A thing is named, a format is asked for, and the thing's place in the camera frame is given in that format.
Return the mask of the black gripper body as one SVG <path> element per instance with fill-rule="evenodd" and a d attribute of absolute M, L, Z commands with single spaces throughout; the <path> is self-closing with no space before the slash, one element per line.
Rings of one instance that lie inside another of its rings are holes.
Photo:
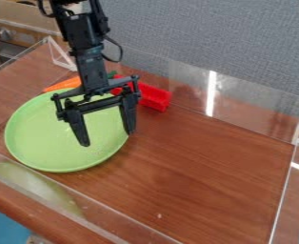
<path fill-rule="evenodd" d="M 63 93 L 55 93 L 51 100 L 56 105 L 57 118 L 67 121 L 68 110 L 79 110 L 84 115 L 91 112 L 120 107 L 122 98 L 128 94 L 135 95 L 139 104 L 142 99 L 139 79 L 139 75 L 110 79 L 108 87 L 100 88 L 94 92 L 84 92 L 83 88 L 78 87 Z"/>

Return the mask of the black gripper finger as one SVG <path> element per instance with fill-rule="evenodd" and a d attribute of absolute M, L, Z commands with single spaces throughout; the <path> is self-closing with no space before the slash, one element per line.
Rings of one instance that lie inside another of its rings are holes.
<path fill-rule="evenodd" d="M 67 122 L 72 128 L 73 134 L 82 146 L 91 146 L 91 139 L 86 125 L 84 115 L 79 110 L 67 111 Z"/>
<path fill-rule="evenodd" d="M 138 98 L 134 94 L 124 95 L 122 98 L 120 112 L 123 117 L 123 126 L 128 134 L 135 133 L 138 118 Z"/>

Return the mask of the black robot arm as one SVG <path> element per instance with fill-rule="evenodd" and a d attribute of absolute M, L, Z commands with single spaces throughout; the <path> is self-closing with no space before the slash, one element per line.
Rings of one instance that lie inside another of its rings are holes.
<path fill-rule="evenodd" d="M 47 13 L 43 0 L 39 9 L 45 17 L 55 18 L 64 41 L 71 47 L 82 79 L 78 88 L 55 93 L 51 100 L 56 104 L 60 120 L 69 123 L 82 146 L 91 146 L 84 115 L 119 106 L 123 127 L 127 133 L 136 129 L 136 108 L 142 99 L 139 75 L 110 79 L 104 61 L 110 58 L 102 53 L 103 41 L 112 42 L 123 51 L 122 45 L 108 37 L 108 17 L 99 0 L 48 0 L 52 12 Z"/>

